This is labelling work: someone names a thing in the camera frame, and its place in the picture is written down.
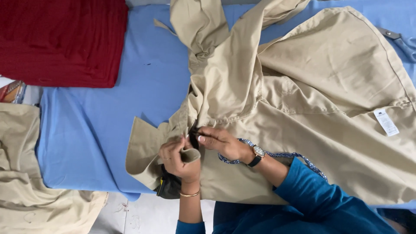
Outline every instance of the coat sleeve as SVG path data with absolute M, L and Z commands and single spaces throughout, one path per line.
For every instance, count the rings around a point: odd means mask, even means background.
M 205 223 L 188 224 L 178 220 L 176 234 L 205 234 Z
M 353 233 L 397 233 L 364 201 L 347 195 L 339 186 L 295 158 L 283 183 L 274 190 L 309 222 Z

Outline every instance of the care label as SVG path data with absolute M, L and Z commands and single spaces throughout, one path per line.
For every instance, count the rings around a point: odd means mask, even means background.
M 379 121 L 383 129 L 386 131 L 387 136 L 391 137 L 399 133 L 399 130 L 387 115 L 385 109 L 375 110 L 374 114 L 376 115 L 376 119 Z

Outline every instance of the maroon fabric stack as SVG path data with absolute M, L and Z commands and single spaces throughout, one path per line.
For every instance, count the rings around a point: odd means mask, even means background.
M 28 85 L 113 87 L 125 0 L 0 0 L 0 74 Z

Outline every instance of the woman's hand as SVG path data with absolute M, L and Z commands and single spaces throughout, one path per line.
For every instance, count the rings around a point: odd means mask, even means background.
M 240 160 L 245 164 L 251 163 L 255 154 L 248 144 L 244 144 L 225 129 L 201 127 L 198 131 L 201 136 L 198 142 L 206 149 L 218 150 L 229 160 Z
M 180 150 L 182 148 L 192 148 L 189 139 L 182 135 L 181 140 L 171 141 L 163 144 L 159 150 L 159 156 L 165 164 L 167 172 L 174 174 L 182 179 L 185 183 L 199 182 L 201 174 L 201 160 L 198 159 L 192 163 L 183 163 L 181 160 Z

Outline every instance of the black mesh fabric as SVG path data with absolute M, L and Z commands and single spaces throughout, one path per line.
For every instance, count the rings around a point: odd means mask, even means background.
M 162 164 L 162 177 L 160 184 L 154 190 L 157 196 L 164 199 L 179 199 L 181 191 L 181 179 L 166 171 L 165 165 Z

